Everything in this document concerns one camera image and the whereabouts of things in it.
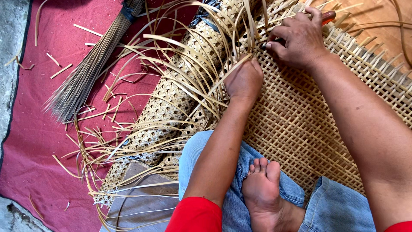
broom bristles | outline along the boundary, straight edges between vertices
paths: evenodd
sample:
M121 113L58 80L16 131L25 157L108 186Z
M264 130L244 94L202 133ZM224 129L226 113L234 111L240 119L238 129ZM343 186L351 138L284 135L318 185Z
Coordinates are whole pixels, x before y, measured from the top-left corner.
M140 13L142 5L143 0L123 2L124 8L126 6L133 16ZM103 66L130 25L129 19L119 12L106 33L46 101L44 111L51 111L59 122L69 121L77 114L86 102Z

blue jeans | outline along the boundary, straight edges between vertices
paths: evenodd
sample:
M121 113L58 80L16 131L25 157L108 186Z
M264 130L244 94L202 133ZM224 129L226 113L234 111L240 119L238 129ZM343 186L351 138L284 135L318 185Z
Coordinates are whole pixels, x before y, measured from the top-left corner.
M179 199L185 193L193 167L213 131L196 133L186 143L179 160ZM249 211L243 200L242 181L255 158L263 157L242 141L236 173L222 206L222 230L252 232ZM280 196L303 207L304 191L281 172ZM320 177L306 205L306 214L299 232L375 232L366 197L326 177Z

gray floor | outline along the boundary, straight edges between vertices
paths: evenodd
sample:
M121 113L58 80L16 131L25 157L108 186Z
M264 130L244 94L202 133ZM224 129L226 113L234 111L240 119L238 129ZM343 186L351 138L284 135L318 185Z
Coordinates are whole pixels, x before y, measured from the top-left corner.
M29 0L0 0L0 141L10 121L17 64L4 66L20 50L26 29ZM0 197L0 232L50 231L19 204Z

toe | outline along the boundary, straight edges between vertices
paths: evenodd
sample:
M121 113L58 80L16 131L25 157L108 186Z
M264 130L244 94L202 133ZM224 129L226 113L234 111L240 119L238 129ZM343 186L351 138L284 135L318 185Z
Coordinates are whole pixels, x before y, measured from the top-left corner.
M255 172L255 166L253 164L249 165L249 172L251 174Z
M278 162L272 161L267 165L266 176L270 180L270 182L279 185L281 168Z
M265 173L266 172L266 167L267 167L267 159L262 157L259 159L259 163L260 163L260 172L261 173Z
M255 166L255 172L260 172L260 163L259 159L253 160L253 165Z

hand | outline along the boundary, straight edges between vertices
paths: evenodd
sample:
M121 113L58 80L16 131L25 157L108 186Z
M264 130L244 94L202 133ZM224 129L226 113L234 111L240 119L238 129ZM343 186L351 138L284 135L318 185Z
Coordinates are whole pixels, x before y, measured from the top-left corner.
M263 71L254 57L243 62L223 81L231 102L240 101L250 108L260 94L263 84Z
M322 38L322 12L314 7L305 10L312 14L312 21L302 12L284 19L271 31L266 49L289 66L310 69L329 52ZM285 46L273 42L276 37L286 40Z

